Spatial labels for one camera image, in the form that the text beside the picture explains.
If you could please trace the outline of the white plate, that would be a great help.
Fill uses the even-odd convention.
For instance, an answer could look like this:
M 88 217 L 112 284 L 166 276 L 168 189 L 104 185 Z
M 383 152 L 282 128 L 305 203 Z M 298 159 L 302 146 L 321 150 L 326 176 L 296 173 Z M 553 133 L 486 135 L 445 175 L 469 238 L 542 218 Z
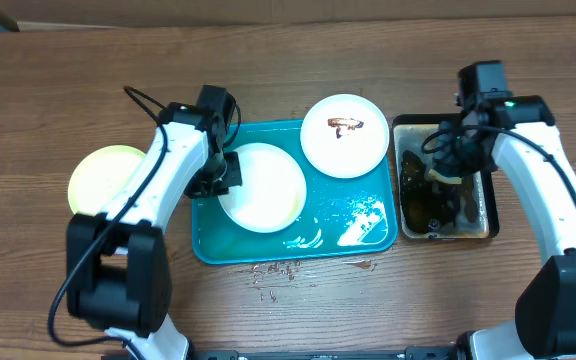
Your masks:
M 325 175 L 349 179 L 367 174 L 384 158 L 389 126 L 382 111 L 352 94 L 328 96 L 306 114 L 300 129 L 302 151 Z
M 266 143 L 241 145 L 235 153 L 242 184 L 218 197 L 226 215 L 256 233 L 287 228 L 305 206 L 307 186 L 301 167 L 286 151 Z

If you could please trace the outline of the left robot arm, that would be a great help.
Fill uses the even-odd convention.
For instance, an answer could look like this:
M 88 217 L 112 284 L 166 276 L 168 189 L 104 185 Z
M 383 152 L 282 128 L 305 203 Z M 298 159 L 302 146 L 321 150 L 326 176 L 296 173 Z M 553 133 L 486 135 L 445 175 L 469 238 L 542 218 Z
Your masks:
M 169 307 L 172 280 L 164 234 L 180 199 L 225 195 L 242 183 L 228 146 L 241 110 L 224 88 L 202 87 L 195 104 L 163 105 L 130 86 L 125 93 L 156 124 L 155 137 L 124 187 L 95 215 L 76 213 L 66 229 L 66 278 L 47 318 L 63 347 L 117 341 L 133 359 L 189 359 L 190 341 Z M 66 340 L 55 327 L 60 303 L 102 336 Z

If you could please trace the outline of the yellow-green round plate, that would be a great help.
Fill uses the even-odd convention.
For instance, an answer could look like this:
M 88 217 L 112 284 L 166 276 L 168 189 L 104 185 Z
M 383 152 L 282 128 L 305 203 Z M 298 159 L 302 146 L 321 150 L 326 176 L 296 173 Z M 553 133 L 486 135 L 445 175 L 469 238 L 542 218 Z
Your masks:
M 72 213 L 96 215 L 128 182 L 144 157 L 144 152 L 127 145 L 111 145 L 87 155 L 69 180 Z

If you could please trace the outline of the green and yellow sponge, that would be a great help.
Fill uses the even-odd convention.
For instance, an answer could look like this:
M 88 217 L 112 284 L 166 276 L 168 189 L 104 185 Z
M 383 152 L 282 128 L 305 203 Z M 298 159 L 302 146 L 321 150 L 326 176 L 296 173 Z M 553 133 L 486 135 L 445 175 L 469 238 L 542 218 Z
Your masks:
M 447 185 L 460 185 L 463 181 L 461 177 L 458 176 L 446 176 L 439 173 L 436 169 L 430 169 L 428 171 L 428 176 L 437 182 L 447 184 Z

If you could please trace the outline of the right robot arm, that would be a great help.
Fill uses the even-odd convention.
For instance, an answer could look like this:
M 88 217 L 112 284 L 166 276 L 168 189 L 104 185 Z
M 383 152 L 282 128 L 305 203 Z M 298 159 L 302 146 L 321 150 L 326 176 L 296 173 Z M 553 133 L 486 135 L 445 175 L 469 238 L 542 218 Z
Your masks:
M 429 136 L 429 175 L 457 184 L 476 172 L 502 170 L 532 226 L 542 267 L 518 298 L 514 317 L 462 335 L 468 359 L 576 357 L 576 174 L 555 118 L 536 95 L 516 96 L 497 60 L 458 73 L 457 121 Z

